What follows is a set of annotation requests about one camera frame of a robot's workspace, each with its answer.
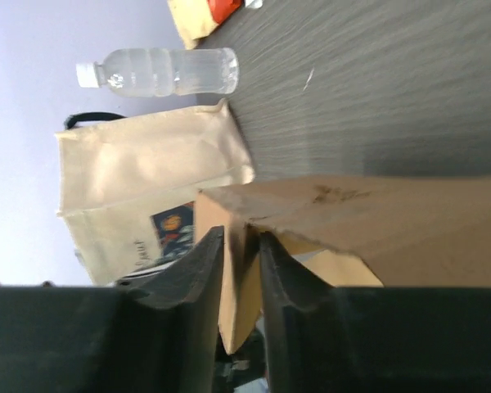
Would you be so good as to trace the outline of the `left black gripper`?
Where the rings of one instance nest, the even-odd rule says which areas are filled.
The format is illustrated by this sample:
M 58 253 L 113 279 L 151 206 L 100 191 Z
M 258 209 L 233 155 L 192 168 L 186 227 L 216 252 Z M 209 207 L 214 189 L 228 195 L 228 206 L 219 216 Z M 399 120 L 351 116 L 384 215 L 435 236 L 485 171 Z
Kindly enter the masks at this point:
M 262 318 L 257 320 L 254 330 L 234 354 L 226 353 L 222 337 L 218 336 L 212 392 L 269 392 Z

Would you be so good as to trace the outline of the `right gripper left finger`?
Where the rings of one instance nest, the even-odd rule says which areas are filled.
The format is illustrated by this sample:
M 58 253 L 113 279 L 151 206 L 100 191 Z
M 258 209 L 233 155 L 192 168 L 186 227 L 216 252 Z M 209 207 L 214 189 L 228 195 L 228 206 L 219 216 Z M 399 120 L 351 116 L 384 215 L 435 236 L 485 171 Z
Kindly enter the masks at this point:
M 209 392 L 224 230 L 140 285 L 0 287 L 0 392 Z

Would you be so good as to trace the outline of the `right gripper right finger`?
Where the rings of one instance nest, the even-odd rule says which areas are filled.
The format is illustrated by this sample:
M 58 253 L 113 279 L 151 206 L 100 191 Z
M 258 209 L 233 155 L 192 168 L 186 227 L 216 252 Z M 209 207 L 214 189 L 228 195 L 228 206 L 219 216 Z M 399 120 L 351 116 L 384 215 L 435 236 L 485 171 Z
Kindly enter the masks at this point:
M 259 238 L 272 392 L 491 392 L 491 288 L 333 287 Z

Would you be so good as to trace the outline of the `large cardboard box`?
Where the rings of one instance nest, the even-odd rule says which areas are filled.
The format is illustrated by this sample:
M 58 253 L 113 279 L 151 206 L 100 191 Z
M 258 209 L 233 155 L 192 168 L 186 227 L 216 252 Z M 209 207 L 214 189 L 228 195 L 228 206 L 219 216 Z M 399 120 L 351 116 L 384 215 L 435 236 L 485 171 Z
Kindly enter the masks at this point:
M 218 327 L 233 353 L 262 307 L 256 240 L 271 232 L 333 286 L 491 287 L 491 177 L 318 175 L 208 188 L 195 235 L 224 229 Z

